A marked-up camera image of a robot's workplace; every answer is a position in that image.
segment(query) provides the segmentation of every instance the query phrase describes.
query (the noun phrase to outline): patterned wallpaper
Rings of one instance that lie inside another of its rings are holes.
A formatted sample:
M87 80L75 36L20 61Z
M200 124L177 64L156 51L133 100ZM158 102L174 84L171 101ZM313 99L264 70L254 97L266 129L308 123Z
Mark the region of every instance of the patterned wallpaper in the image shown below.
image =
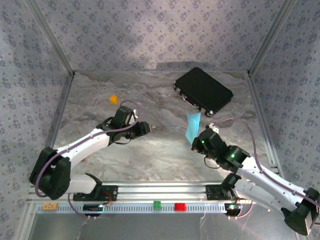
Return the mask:
M37 0L76 71L246 70L283 0Z
M0 239L9 240L67 77L20 0L0 2L0 74Z
M320 190L319 1L298 1L254 82L286 179Z

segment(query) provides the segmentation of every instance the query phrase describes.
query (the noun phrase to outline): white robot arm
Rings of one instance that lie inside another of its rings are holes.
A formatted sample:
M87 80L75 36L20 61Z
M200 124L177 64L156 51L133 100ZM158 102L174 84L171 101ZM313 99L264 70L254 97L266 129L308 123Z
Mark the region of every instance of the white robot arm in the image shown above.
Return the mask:
M135 139L151 131L146 122L137 122L134 110L120 106L114 117L106 119L92 132L58 149L46 147L39 155L29 181L52 200L63 194L80 194L86 201L100 201L104 192L102 182L95 176L71 175L71 170L92 153L117 143L121 137ZM216 161L230 171L220 188L273 209L284 217L286 224L302 235L308 235L319 216L320 194L312 187L302 187L274 174L238 146L227 146L213 124L200 133L192 150Z
M122 137L133 140L148 134L150 125L137 121L137 118L135 110L120 106L114 117L106 119L86 136L58 149L44 148L29 178L37 195L52 200L71 193L90 195L93 199L101 195L102 182L98 178L89 173L71 175L71 170L94 152L117 144Z
M240 147L227 146L213 124L194 139L192 150L232 172L222 184L232 188L239 198L275 210L299 234L307 236L310 233L319 216L320 194L317 190L312 187L304 190L262 166Z

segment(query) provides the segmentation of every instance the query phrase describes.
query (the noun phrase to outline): blue paper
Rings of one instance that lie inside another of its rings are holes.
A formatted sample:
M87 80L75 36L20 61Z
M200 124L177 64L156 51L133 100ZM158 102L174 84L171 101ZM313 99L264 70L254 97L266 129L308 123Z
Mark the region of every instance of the blue paper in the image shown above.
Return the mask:
M192 144L194 139L198 136L200 117L201 112L186 115L188 127L186 128L185 137L188 139L190 144Z

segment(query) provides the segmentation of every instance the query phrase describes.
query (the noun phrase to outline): green block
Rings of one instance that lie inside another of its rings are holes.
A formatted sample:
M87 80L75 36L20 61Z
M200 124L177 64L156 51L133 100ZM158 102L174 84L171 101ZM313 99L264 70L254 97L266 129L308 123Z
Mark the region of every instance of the green block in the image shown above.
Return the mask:
M154 201L153 202L153 209L154 210L161 210L161 201Z

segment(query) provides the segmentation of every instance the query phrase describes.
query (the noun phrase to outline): gray marble table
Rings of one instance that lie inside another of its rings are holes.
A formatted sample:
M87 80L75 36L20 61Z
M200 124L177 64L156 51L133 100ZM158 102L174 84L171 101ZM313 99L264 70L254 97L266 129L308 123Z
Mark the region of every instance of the gray marble table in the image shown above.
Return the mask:
M73 170L91 173L102 181L221 181L228 172L209 169L203 156L191 151L185 137L186 114L196 113L173 90L173 82L184 72L145 71L77 73L73 80L58 131L55 147L62 147L88 134L106 118L114 116L119 102L132 100L141 108L140 121L153 125L152 132L127 145L113 144L87 157ZM214 117L201 116L199 132L205 125L230 116L249 122L255 132L260 162L269 166L264 140L258 125L244 72L208 72L232 90L234 97ZM253 153L253 144L245 126L228 122L220 126L220 136L232 145Z

